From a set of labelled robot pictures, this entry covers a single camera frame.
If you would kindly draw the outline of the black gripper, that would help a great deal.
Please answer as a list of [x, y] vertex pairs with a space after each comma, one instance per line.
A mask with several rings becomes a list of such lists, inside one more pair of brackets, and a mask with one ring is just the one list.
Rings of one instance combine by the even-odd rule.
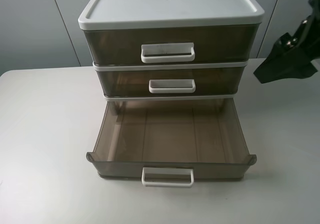
[[254, 71], [260, 83], [305, 79], [320, 55], [320, 0], [277, 0], [259, 51], [265, 61]]

